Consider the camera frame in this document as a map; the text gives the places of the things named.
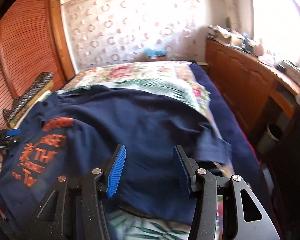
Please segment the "floral quilt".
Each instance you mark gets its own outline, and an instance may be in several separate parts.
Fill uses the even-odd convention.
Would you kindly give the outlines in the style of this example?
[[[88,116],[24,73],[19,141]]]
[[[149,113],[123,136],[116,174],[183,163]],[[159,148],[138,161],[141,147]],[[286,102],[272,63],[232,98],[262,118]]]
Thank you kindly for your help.
[[[210,104],[210,93],[195,80],[186,61],[123,63],[83,70],[62,92],[92,85],[169,96],[199,112],[206,111]]]

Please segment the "navy printed t-shirt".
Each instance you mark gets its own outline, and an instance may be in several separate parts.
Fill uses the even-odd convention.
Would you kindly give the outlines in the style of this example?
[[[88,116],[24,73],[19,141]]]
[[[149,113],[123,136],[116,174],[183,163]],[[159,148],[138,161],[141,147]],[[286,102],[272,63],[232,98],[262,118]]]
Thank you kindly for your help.
[[[196,202],[181,189],[174,146],[206,168],[231,160],[231,146],[195,109],[133,89],[52,93],[35,104],[20,130],[23,141],[9,150],[0,174],[0,205],[15,233],[58,176],[89,174],[119,144],[126,148],[126,162],[113,204],[184,224],[192,222]]]

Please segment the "navy blue bed sheet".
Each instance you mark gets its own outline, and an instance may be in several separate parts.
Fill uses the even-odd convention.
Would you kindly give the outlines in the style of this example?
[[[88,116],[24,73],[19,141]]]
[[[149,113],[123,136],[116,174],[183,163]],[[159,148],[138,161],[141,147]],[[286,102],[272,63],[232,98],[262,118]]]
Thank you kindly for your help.
[[[232,146],[232,166],[234,172],[250,184],[252,191],[263,205],[269,217],[274,220],[273,207],[264,174],[252,146],[239,127],[234,114],[222,98],[220,92],[206,72],[197,64],[191,63],[190,69],[196,81],[210,93],[210,111],[217,128],[226,142]]]

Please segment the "navy circle-pattern folded fabric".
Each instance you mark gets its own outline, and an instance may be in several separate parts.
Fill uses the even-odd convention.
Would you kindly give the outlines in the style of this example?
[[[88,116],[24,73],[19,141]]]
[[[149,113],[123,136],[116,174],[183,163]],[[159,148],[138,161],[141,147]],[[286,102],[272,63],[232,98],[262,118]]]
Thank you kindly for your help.
[[[24,94],[15,98],[11,109],[3,109],[2,114],[8,128],[15,128],[26,111],[45,93],[53,88],[53,73],[40,73]]]

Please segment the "wooden louvered wardrobe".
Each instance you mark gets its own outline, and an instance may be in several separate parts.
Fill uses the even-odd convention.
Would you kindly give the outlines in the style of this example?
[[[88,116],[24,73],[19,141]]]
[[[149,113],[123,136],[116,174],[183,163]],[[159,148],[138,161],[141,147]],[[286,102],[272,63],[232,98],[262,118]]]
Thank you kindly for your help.
[[[0,130],[10,109],[42,72],[52,90],[75,75],[62,21],[61,0],[16,0],[0,20]]]

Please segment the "circle-pattern sheer curtain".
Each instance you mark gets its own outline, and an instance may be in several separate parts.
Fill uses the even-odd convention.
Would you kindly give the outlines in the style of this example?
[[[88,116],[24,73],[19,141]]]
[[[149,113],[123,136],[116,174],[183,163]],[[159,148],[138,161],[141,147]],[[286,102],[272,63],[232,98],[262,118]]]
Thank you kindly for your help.
[[[224,0],[64,0],[69,50],[77,70],[145,61],[205,60],[210,25],[226,18]]]

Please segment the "blue tissue box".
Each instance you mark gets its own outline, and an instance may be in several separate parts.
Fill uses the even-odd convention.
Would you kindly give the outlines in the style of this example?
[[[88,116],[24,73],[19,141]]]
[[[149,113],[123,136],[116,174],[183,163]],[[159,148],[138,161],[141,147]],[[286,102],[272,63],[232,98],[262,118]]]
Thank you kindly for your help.
[[[167,53],[165,50],[155,50],[147,48],[145,52],[145,58],[147,60],[159,60],[164,59],[167,56]]]

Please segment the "palm leaf blanket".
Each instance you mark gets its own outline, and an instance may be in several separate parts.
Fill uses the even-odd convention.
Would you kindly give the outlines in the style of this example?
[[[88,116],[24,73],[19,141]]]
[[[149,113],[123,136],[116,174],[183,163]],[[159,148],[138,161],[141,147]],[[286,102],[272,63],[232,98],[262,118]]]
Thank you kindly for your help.
[[[119,189],[105,201],[112,239],[172,239],[163,222],[190,225],[195,200],[183,194],[173,147],[215,175],[230,145],[198,112],[188,84],[161,79],[105,82],[57,92],[50,116],[72,118],[63,170],[79,177],[126,147]]]

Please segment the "window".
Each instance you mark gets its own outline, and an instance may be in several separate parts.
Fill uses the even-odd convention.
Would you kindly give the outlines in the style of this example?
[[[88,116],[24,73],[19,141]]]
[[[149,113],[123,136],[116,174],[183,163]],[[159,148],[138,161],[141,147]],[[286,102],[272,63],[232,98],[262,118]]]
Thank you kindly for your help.
[[[293,0],[253,0],[254,39],[300,66],[300,11]]]

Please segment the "long wooden cabinet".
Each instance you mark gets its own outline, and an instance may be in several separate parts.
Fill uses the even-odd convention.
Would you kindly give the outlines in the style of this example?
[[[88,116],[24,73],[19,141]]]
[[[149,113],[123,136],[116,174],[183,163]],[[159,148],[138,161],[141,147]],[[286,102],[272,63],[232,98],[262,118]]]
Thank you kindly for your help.
[[[211,40],[206,41],[205,61],[210,79],[252,143],[282,113],[288,118],[293,116],[300,87],[286,74],[252,55]]]

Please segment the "cardboard box on cabinet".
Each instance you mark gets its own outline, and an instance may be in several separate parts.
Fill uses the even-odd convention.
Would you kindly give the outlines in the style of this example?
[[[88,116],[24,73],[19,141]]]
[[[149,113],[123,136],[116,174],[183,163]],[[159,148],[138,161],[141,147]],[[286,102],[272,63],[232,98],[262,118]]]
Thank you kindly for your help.
[[[235,30],[228,31],[220,26],[217,27],[217,37],[216,40],[225,44],[230,44],[234,46],[240,46],[244,41],[244,36]]]

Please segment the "waste bin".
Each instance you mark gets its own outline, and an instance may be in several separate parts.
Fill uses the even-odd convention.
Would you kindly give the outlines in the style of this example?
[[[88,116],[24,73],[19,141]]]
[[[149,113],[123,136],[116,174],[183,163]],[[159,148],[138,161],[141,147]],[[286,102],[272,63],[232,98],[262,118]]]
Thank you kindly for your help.
[[[257,150],[260,154],[266,154],[274,145],[279,142],[283,135],[280,126],[274,122],[267,124],[266,131],[257,144]]]

